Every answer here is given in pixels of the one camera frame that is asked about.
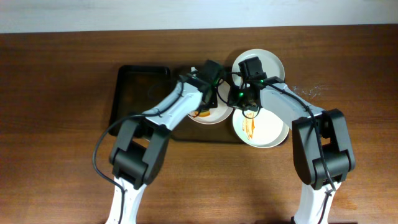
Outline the green and orange sponge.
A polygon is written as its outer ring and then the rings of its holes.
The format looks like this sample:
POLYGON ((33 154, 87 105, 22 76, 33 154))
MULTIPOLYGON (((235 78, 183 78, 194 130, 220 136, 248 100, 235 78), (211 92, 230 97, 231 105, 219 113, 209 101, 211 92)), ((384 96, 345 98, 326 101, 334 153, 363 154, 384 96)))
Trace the green and orange sponge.
POLYGON ((207 117, 207 116, 209 116, 211 113, 210 113, 210 110, 201 110, 201 111, 194 111, 193 112, 193 114, 192 114, 192 116, 194 117, 194 118, 196 118, 196 117, 207 117))

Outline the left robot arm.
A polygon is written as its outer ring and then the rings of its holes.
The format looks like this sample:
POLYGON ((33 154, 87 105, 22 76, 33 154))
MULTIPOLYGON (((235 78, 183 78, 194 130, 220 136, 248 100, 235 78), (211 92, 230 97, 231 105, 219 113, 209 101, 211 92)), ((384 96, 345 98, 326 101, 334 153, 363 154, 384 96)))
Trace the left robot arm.
POLYGON ((194 70, 178 78, 173 90, 156 106, 124 116, 109 155, 114 195, 107 223, 136 223, 142 196, 164 163, 172 131, 193 111, 212 108, 216 87, 226 75, 222 68, 194 70))

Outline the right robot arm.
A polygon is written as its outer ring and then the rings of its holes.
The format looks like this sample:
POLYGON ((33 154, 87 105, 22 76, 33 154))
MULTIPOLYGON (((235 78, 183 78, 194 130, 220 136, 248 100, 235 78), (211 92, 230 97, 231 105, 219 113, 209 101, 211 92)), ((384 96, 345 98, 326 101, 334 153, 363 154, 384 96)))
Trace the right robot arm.
POLYGON ((302 181, 291 222, 327 223, 336 191, 356 165, 344 114, 311 105, 278 78, 233 85, 228 104, 243 110, 264 108, 289 126, 294 167, 302 181))

